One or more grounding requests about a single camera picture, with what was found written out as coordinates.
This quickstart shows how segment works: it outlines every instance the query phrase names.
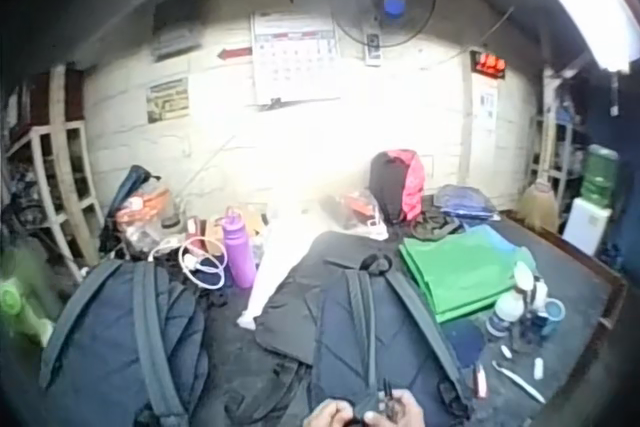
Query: dark table surface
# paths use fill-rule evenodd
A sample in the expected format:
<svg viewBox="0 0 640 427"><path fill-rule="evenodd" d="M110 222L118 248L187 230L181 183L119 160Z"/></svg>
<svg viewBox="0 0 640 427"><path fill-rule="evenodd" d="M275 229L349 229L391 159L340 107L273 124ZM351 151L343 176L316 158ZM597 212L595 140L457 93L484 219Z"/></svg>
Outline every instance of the dark table surface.
<svg viewBox="0 0 640 427"><path fill-rule="evenodd" d="M529 248L549 286L549 296L561 300L567 310L555 335L541 348L527 354L515 354L512 361L504 359L499 342L487 343L482 353L481 362L487 373L489 398L475 402L474 417L467 425L516 427L525 425L543 406L497 372L491 361L501 361L546 399L551 399L567 381L587 346L602 315L610 287L579 262L520 225L508 220L491 225L511 243ZM194 426L233 425L224 413L224 399L228 390L257 392L272 375L271 370L278 356L260 348L253 338L253 332L236 325L236 319L247 305L248 297L249 292L231 290L228 305L214 308L209 313L207 342L211 347L212 369L195 414ZM479 314L474 321L480 326L486 315ZM538 382L533 380L533 361L536 357L542 357L545 363L544 379ZM266 419L254 425L278 424L279 421L275 419Z"/></svg>
<svg viewBox="0 0 640 427"><path fill-rule="evenodd" d="M500 361L535 387L545 399L551 399L567 381L587 346L602 315L610 287L579 262L520 225L500 221L492 223L492 227L509 242L531 251L549 286L549 297L562 301L567 311L554 336L531 353L514 354L512 361L506 361L500 352L500 342L488 343L482 353L480 360L487 373L489 398L476 402L476 412L469 425L514 427L525 424L543 406L496 371L491 361ZM544 379L541 381L533 379L536 357L544 359Z"/></svg>

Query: white brick wall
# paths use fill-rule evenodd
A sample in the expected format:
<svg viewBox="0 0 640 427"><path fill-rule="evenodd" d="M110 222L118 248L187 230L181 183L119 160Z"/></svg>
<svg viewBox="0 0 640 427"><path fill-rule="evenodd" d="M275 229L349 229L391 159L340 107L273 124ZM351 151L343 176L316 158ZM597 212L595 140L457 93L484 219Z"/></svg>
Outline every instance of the white brick wall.
<svg viewBox="0 0 640 427"><path fill-rule="evenodd" d="M297 4L318 0L295 0ZM178 191L212 152L226 148L185 193L189 209L214 215L230 202L266 202L282 189L313 196L363 186L369 160L387 148L417 150L430 191L459 180L463 155L468 54L425 69L477 42L498 16L480 0L438 0L426 31L384 51L380 68L363 63L363 49L338 30L342 54L340 100L257 112L251 58L221 61L223 48L251 45L249 16L289 0L209 0L201 50L153 63L138 41L104 60L87 78L85 116L91 162L102 205L107 205L128 167L138 163ZM151 10L136 16L145 22ZM122 35L118 30L111 36ZM118 45L101 39L103 45ZM536 51L509 23L488 41L509 65L500 83L495 137L473 146L469 181L481 170L482 187L500 207L512 206L524 182L529 119L536 105ZM147 124L146 89L189 76L188 118Z"/></svg>

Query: purple water bottle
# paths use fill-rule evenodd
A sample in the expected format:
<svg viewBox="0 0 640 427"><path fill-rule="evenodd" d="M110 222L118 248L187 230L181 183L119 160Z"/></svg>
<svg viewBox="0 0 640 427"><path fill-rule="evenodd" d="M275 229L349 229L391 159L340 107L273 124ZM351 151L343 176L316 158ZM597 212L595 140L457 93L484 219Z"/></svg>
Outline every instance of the purple water bottle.
<svg viewBox="0 0 640 427"><path fill-rule="evenodd" d="M227 209L221 224L233 280L241 289L248 289L256 278L256 263L244 219L239 212Z"/></svg>

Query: fluorescent light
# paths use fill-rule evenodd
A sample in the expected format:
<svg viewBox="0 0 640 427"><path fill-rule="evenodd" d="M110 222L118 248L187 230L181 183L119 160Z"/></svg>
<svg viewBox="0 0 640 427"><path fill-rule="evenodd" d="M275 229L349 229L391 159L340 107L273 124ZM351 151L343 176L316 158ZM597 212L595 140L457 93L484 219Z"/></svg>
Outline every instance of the fluorescent light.
<svg viewBox="0 0 640 427"><path fill-rule="evenodd" d="M600 67L628 71L640 57L640 28L623 0L559 0Z"/></svg>

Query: wall fan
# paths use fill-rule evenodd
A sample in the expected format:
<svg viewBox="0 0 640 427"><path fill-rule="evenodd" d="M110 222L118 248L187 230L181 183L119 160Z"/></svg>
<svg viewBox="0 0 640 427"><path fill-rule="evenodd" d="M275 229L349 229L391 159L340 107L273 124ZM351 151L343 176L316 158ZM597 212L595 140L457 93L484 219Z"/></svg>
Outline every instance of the wall fan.
<svg viewBox="0 0 640 427"><path fill-rule="evenodd" d="M409 42L427 26L435 5L436 0L331 0L335 23L366 51Z"/></svg>

